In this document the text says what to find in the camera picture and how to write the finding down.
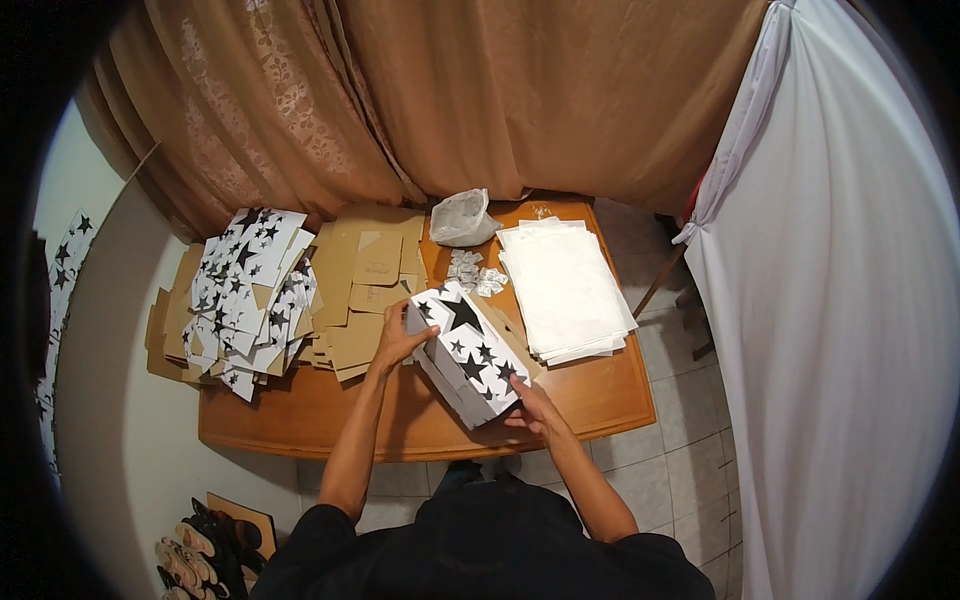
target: clear plastic bag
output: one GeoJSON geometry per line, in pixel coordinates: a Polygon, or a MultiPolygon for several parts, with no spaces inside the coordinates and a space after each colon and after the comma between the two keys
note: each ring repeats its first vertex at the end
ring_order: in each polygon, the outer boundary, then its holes
{"type": "Polygon", "coordinates": [[[503,226],[487,214],[487,189],[471,189],[445,198],[430,213],[430,240],[441,246],[479,246],[503,226]]]}

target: white wall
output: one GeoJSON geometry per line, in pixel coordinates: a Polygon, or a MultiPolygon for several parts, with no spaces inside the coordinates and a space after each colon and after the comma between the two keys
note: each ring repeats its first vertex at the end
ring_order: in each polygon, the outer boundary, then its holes
{"type": "Polygon", "coordinates": [[[172,283],[184,245],[138,187],[109,211],[123,182],[100,162],[71,107],[44,166],[37,227],[59,241],[80,206],[106,221],[70,302],[57,451],[66,511],[95,562],[123,597],[149,598],[161,590],[154,543],[192,512],[190,496],[218,493],[272,514],[289,532],[300,515],[296,464],[201,444],[197,390],[147,373],[148,311],[157,287],[172,283]]]}
{"type": "Polygon", "coordinates": [[[90,139],[71,99],[43,163],[37,192],[34,229],[48,240],[47,264],[53,264],[57,244],[77,209],[82,208],[99,227],[123,183],[90,139]]]}

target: brown curtain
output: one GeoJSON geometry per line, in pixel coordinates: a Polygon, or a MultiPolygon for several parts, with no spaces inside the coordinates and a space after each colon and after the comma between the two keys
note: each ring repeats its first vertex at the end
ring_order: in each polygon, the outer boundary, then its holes
{"type": "Polygon", "coordinates": [[[709,164],[767,5],[318,2],[427,194],[543,188],[669,214],[709,164]]]}
{"type": "Polygon", "coordinates": [[[87,127],[121,174],[161,142],[139,179],[187,235],[218,234],[249,205],[330,218],[344,202],[423,199],[355,105],[312,8],[137,2],[96,59],[77,94],[87,127]]]}
{"type": "Polygon", "coordinates": [[[188,235],[487,187],[679,214],[765,0],[140,0],[77,95],[188,235]]]}

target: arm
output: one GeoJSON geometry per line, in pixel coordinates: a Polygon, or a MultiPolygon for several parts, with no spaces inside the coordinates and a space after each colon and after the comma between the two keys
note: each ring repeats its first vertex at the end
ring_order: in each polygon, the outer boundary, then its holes
{"type": "Polygon", "coordinates": [[[613,543],[637,533],[630,509],[584,452],[550,397],[540,386],[528,387],[516,376],[511,383],[520,393],[523,410],[514,410],[504,422],[526,427],[543,440],[590,537],[613,543]]]}
{"type": "Polygon", "coordinates": [[[339,508],[354,523],[360,520],[367,502],[376,426],[380,423],[387,377],[400,361],[410,356],[414,348],[440,333],[440,328],[434,325],[417,335],[407,335],[403,328],[406,305],[407,300],[402,300],[388,307],[383,316],[380,346],[361,384],[360,396],[326,461],[324,478],[320,483],[317,503],[339,508]]]}

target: tiled floor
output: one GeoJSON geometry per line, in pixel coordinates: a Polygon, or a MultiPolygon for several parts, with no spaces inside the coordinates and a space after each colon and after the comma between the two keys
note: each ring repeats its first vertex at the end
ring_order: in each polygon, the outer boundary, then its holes
{"type": "MultiPolygon", "coordinates": [[[[597,199],[597,220],[607,240],[627,302],[636,306],[672,247],[650,213],[597,199]]],[[[684,331],[674,306],[691,282],[674,270],[640,314],[637,338],[650,377],[658,421],[584,443],[584,449],[634,512],[641,531],[674,537],[687,558],[713,582],[717,598],[739,598],[743,534],[730,414],[716,355],[694,362],[691,352],[706,332],[684,331]]],[[[520,478],[569,499],[545,450],[522,455],[520,478]]],[[[316,502],[323,465],[300,461],[302,508],[316,502]]],[[[413,521],[440,483],[446,463],[374,465],[363,533],[413,521]]]]}

